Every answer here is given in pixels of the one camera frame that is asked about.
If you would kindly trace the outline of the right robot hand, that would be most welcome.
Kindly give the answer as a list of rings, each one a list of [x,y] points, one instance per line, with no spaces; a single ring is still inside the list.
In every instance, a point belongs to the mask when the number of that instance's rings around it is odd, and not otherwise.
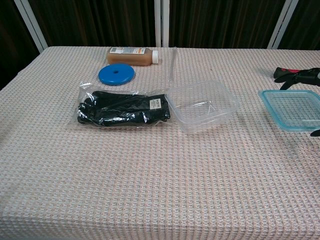
[[[280,90],[288,90],[292,85],[298,83],[319,87],[320,69],[292,70],[277,67],[273,74],[273,78],[275,83],[283,83]]]

